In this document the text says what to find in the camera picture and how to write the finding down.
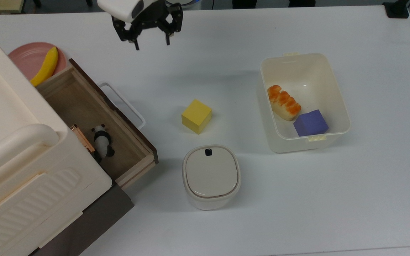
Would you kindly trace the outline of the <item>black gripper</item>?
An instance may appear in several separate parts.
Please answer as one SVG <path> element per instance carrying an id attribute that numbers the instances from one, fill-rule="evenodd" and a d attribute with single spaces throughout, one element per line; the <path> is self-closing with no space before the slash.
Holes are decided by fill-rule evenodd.
<path id="1" fill-rule="evenodd" d="M 142 30 L 159 28 L 165 34 L 166 45 L 170 45 L 170 37 L 180 32 L 183 23 L 183 10 L 180 3 L 166 5 L 164 0 L 155 0 L 144 9 L 126 29 L 126 22 L 112 16 L 113 27 L 122 42 L 130 42 L 140 50 L 138 37 Z"/>

